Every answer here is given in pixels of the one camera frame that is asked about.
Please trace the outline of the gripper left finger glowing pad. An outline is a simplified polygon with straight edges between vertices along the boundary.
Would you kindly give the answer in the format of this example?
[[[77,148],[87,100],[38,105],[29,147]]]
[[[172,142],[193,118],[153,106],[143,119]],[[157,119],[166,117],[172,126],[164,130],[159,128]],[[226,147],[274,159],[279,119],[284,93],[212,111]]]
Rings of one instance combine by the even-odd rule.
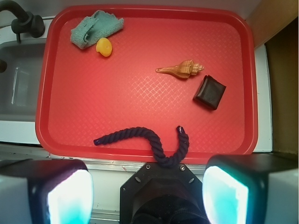
[[[93,178],[81,160],[0,162],[2,224],[87,224]]]

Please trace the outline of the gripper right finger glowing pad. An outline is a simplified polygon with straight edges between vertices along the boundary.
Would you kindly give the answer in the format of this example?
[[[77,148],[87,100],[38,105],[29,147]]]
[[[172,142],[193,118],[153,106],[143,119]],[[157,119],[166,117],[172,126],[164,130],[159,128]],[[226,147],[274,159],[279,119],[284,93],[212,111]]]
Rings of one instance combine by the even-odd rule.
[[[299,222],[296,155],[214,155],[202,181],[203,204],[211,224]]]

